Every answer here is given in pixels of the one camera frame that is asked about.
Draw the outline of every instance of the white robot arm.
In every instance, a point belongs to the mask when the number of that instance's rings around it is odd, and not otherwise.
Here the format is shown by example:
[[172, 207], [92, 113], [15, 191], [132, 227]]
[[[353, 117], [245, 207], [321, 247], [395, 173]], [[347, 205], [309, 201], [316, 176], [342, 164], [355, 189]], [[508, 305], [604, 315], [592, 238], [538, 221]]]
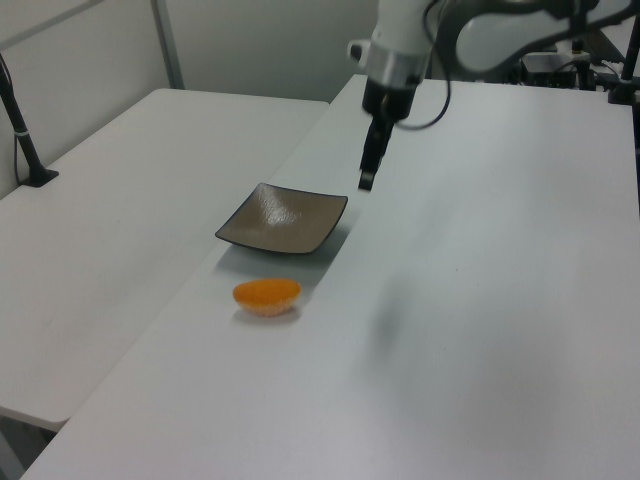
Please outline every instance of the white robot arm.
[[368, 77], [362, 106], [373, 117], [360, 188], [371, 190], [393, 126], [409, 115], [430, 65], [485, 78], [536, 48], [638, 12], [640, 0], [380, 0], [371, 40], [349, 46]]

